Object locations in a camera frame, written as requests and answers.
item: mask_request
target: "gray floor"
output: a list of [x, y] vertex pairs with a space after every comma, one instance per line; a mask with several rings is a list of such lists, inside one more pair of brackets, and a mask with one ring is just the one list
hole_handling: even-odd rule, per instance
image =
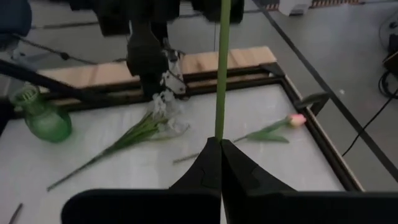
[[[92, 12], [71, 12], [68, 6], [49, 6], [42, 1], [32, 1], [32, 8], [34, 25], [95, 20]], [[245, 8], [257, 7], [247, 0]], [[398, 3], [379, 3], [313, 9], [303, 17], [285, 17], [278, 12], [271, 15], [364, 125], [386, 101], [377, 90], [383, 71], [381, 60], [386, 56], [379, 43], [378, 29], [395, 10], [398, 10]], [[189, 7], [182, 7], [182, 14], [190, 13]], [[383, 27], [382, 31], [387, 32], [387, 28]], [[169, 25], [171, 44], [186, 53], [218, 50], [218, 32], [219, 26], [201, 17], [180, 19]], [[126, 37], [104, 38], [98, 26], [33, 30], [28, 39], [94, 62], [110, 62], [126, 55]], [[246, 14], [240, 25], [231, 26], [230, 48], [261, 45], [271, 48], [302, 95], [322, 90], [264, 15]], [[40, 54], [31, 58], [40, 69], [81, 65], [74, 61], [64, 62], [55, 55], [43, 55], [43, 51], [26, 45], [21, 49], [28, 55]], [[3, 84], [0, 77], [0, 89]], [[398, 139], [394, 136], [394, 128], [398, 126], [397, 111], [398, 101], [393, 101], [368, 127], [368, 133], [398, 166], [398, 151], [395, 150]], [[338, 150], [343, 152], [356, 131], [331, 102], [318, 119]], [[398, 190], [397, 182], [361, 139], [345, 159], [366, 190]]]

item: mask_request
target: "cable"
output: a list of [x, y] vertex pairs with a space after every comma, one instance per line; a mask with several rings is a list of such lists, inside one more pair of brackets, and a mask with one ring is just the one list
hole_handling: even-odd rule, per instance
[[379, 79], [379, 91], [387, 98], [393, 97], [394, 99], [398, 99], [398, 96], [395, 96], [395, 94], [391, 93], [389, 89], [389, 84], [387, 82], [387, 77], [389, 75], [391, 75], [391, 72], [386, 71]]
[[388, 50], [388, 47], [383, 44], [383, 40], [381, 38], [381, 29], [383, 28], [383, 26], [386, 22], [388, 22], [391, 18], [393, 18], [395, 16], [395, 14], [397, 14], [397, 12], [398, 12], [398, 10], [394, 11], [394, 13], [391, 14], [390, 16], [388, 16], [379, 26], [379, 41], [380, 41], [381, 47], [383, 47], [384, 50]]
[[49, 47], [46, 47], [46, 46], [43, 46], [43, 45], [40, 45], [40, 44], [36, 44], [36, 43], [34, 43], [32, 41], [29, 41], [29, 40], [26, 40], [26, 39], [24, 39], [22, 37], [19, 37], [18, 35], [12, 34], [12, 36], [13, 36], [13, 38], [18, 39], [19, 41], [21, 41], [21, 42], [23, 42], [25, 44], [29, 44], [29, 45], [31, 45], [33, 47], [37, 47], [39, 49], [46, 50], [46, 51], [51, 52], [53, 54], [57, 54], [64, 60], [72, 59], [72, 60], [75, 60], [77, 62], [86, 63], [88, 65], [97, 65], [98, 64], [98, 63], [94, 63], [94, 62], [91, 62], [91, 61], [88, 61], [88, 60], [85, 60], [85, 59], [81, 59], [81, 58], [77, 58], [77, 57], [74, 57], [74, 56], [70, 56], [66, 52], [61, 52], [61, 51], [54, 50], [54, 49], [51, 49]]
[[360, 137], [360, 135], [365, 131], [365, 129], [379, 116], [379, 114], [384, 110], [384, 108], [391, 102], [391, 100], [393, 100], [396, 96], [396, 94], [398, 93], [398, 88], [397, 90], [392, 94], [392, 96], [386, 101], [386, 103], [379, 109], [379, 111], [365, 124], [365, 126], [358, 132], [358, 135], [354, 138], [354, 141], [351, 143], [351, 145], [348, 147], [348, 149], [342, 154], [342, 157], [344, 157], [347, 152], [349, 152], [355, 142], [358, 140], [358, 138]]

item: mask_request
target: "green glass vase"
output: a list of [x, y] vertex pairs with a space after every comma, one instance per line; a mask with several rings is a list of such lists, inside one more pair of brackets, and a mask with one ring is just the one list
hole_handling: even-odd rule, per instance
[[44, 101], [36, 86], [26, 85], [12, 94], [10, 101], [22, 108], [26, 125], [39, 139], [62, 142], [72, 133], [68, 113]]

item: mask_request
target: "pink tulip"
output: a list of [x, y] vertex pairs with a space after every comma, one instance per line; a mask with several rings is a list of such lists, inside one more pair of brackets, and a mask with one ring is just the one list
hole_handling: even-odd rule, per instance
[[307, 121], [305, 116], [302, 115], [302, 114], [292, 114], [292, 115], [289, 116], [289, 118], [290, 118], [289, 124], [293, 128], [300, 127], [301, 125], [303, 125]]

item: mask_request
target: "white table surface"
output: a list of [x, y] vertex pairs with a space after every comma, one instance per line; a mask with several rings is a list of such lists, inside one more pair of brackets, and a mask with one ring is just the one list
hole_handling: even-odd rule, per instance
[[[216, 95], [183, 103], [181, 119], [191, 128], [166, 142], [147, 142], [120, 152], [72, 177], [51, 192], [46, 188], [112, 144], [145, 113], [146, 104], [72, 113], [73, 134], [60, 144], [33, 136], [22, 119], [10, 121], [0, 137], [0, 223], [19, 203], [16, 224], [60, 223], [63, 204], [97, 188], [166, 189], [192, 165], [172, 161], [203, 149], [215, 129]], [[224, 138], [235, 139], [295, 113], [278, 85], [227, 92]], [[296, 190], [344, 190], [306, 127], [283, 129], [290, 144], [236, 145], [262, 168]]]

